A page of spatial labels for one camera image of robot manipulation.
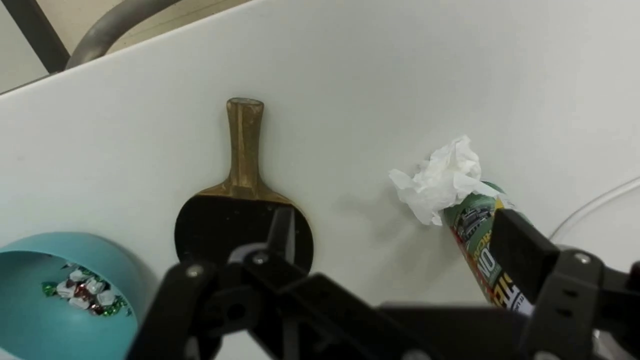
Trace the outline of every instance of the white surface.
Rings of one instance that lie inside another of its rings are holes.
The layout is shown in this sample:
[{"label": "white surface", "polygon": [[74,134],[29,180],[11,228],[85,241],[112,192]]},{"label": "white surface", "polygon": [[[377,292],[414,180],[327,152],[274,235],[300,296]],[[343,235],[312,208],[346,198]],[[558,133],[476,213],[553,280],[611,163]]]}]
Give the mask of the white surface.
[{"label": "white surface", "polygon": [[[225,177],[224,100],[256,96],[263,177],[307,213],[318,271],[371,304],[478,303],[388,171],[468,134],[483,177],[555,226],[640,175],[638,20],[634,0],[239,6],[2,96],[0,239],[87,230],[162,275],[176,213]],[[582,235],[598,254],[640,256],[627,202],[630,228]]]},{"label": "white surface", "polygon": [[47,72],[0,2],[0,94]]}]

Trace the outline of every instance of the teal bowl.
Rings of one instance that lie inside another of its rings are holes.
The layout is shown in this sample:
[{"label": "teal bowl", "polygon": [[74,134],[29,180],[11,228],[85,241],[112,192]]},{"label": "teal bowl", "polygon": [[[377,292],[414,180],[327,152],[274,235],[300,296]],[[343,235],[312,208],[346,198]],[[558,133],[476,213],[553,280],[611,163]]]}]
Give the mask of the teal bowl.
[{"label": "teal bowl", "polygon": [[[71,271],[96,283],[71,283]],[[23,360],[122,360],[141,313],[139,268],[104,239],[55,232],[0,249],[0,352]]]}]

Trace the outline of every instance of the white cable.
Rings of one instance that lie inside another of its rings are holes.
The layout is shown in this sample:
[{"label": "white cable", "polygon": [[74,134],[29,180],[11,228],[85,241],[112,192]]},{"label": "white cable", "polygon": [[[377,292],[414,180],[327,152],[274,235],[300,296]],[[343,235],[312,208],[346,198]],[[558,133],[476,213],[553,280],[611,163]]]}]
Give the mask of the white cable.
[{"label": "white cable", "polygon": [[579,207],[576,213],[571,213],[564,222],[558,224],[558,228],[550,235],[550,241],[553,241],[560,232],[566,232],[567,228],[576,226],[582,219],[595,213],[598,208],[606,207],[607,202],[640,189],[640,177],[595,197],[594,201]]}]

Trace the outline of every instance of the white tissue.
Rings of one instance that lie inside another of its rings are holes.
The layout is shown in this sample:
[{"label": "white tissue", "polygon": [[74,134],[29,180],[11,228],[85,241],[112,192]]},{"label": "white tissue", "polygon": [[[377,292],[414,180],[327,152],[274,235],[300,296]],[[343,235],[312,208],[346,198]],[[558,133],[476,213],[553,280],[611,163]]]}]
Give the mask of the white tissue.
[{"label": "white tissue", "polygon": [[390,180],[397,189],[397,198],[425,226],[441,226],[439,213],[459,204],[471,192],[499,195],[481,182],[480,157],[471,151],[468,137],[453,138],[448,146],[434,151],[417,165],[414,177],[391,171]]}]

